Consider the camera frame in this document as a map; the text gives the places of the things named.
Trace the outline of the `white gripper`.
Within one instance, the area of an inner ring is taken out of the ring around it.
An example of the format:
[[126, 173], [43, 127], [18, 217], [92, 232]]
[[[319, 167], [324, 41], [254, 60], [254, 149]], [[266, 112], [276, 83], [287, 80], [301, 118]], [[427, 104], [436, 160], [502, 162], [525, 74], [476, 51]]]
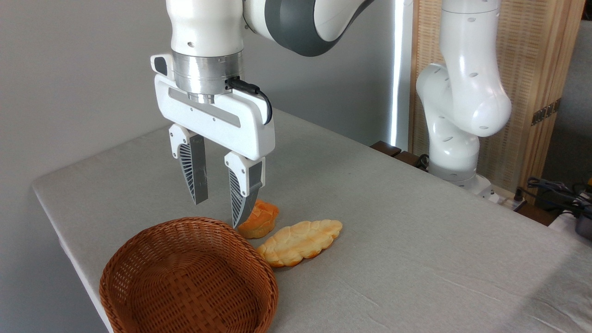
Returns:
[[194, 204], [209, 198], [205, 141], [232, 150], [224, 157], [229, 174], [231, 226], [251, 215], [265, 186], [265, 157], [276, 146], [274, 122], [263, 98], [233, 89], [216, 95], [213, 104], [192, 101], [176, 86], [171, 54], [152, 55], [157, 105], [167, 120], [172, 156], [179, 160]]

